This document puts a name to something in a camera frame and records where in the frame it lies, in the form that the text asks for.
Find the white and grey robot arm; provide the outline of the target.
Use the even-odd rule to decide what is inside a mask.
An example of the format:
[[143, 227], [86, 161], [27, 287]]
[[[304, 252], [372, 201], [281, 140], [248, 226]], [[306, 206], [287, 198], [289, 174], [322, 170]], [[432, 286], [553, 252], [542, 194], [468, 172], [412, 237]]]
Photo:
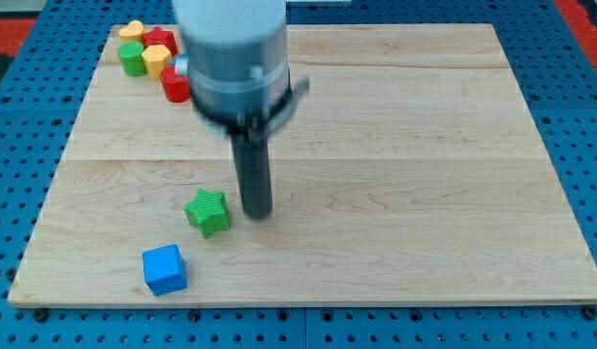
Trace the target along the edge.
[[198, 117], [220, 134], [262, 142], [310, 87], [290, 82], [283, 0], [173, 0]]

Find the blue block behind arm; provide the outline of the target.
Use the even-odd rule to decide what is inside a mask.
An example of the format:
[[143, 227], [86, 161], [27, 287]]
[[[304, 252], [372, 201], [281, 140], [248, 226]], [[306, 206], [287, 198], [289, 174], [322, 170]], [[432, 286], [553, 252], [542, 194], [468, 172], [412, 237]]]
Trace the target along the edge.
[[177, 76], [187, 77], [188, 76], [188, 55], [181, 53], [177, 55], [172, 61], [174, 73]]

